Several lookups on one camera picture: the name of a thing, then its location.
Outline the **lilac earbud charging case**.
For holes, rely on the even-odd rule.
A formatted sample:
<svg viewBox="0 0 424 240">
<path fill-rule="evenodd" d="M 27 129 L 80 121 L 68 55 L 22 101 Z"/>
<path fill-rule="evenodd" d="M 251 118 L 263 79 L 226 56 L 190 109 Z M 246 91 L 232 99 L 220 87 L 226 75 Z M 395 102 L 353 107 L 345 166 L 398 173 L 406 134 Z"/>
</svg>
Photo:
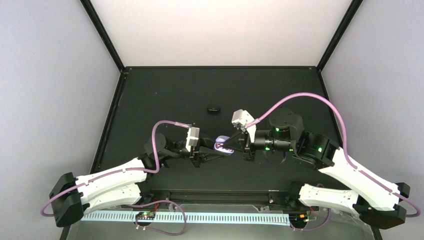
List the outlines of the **lilac earbud charging case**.
<svg viewBox="0 0 424 240">
<path fill-rule="evenodd" d="M 228 147 L 228 146 L 224 146 L 224 143 L 229 139 L 229 136 L 226 135 L 219 135 L 216 139 L 215 139 L 215 144 L 213 145 L 213 149 L 225 154 L 233 154 L 235 151 Z"/>
</svg>

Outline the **black earbud charging case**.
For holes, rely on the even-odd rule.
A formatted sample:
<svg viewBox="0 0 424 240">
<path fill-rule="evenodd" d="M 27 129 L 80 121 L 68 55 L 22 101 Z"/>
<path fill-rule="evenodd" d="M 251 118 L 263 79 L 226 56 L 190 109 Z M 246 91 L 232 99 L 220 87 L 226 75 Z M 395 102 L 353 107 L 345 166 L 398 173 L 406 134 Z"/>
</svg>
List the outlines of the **black earbud charging case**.
<svg viewBox="0 0 424 240">
<path fill-rule="evenodd" d="M 211 115 L 217 115 L 221 112 L 220 106 L 209 105 L 206 107 L 207 113 Z"/>
</svg>

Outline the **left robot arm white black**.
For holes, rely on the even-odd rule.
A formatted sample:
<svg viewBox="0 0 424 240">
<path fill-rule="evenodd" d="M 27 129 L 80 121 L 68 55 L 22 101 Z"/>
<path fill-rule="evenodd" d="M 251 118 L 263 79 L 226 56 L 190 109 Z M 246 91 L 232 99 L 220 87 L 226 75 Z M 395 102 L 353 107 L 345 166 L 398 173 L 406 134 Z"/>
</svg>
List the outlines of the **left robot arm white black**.
<svg viewBox="0 0 424 240">
<path fill-rule="evenodd" d="M 47 204 L 52 213 L 41 209 L 44 217 L 54 218 L 58 228 L 68 227 L 97 210 L 123 205 L 145 205 L 151 199 L 146 183 L 148 175 L 157 174 L 168 159 L 188 159 L 196 168 L 202 163 L 225 158 L 234 150 L 224 146 L 226 136 L 216 139 L 191 132 L 182 141 L 173 142 L 161 133 L 144 145 L 141 156 L 97 173 L 59 177 L 49 193 Z"/>
</svg>

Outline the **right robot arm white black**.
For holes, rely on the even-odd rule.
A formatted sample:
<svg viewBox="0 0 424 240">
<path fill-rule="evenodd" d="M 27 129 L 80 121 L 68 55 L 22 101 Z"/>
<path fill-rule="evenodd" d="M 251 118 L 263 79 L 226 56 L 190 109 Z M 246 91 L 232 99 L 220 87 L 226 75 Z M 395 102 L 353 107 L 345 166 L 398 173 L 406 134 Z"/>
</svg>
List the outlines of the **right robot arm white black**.
<svg viewBox="0 0 424 240">
<path fill-rule="evenodd" d="M 291 153 L 296 161 L 330 176 L 346 186 L 345 190 L 293 183 L 285 204 L 293 210 L 302 205 L 325 207 L 351 214 L 363 223 L 387 230 L 404 224 L 407 211 L 400 206 L 410 187 L 391 183 L 345 156 L 342 147 L 329 138 L 304 128 L 303 119 L 288 108 L 279 107 L 268 118 L 269 129 L 257 129 L 246 110 L 236 110 L 231 122 L 237 129 L 241 152 L 253 161 L 257 151 Z"/>
</svg>

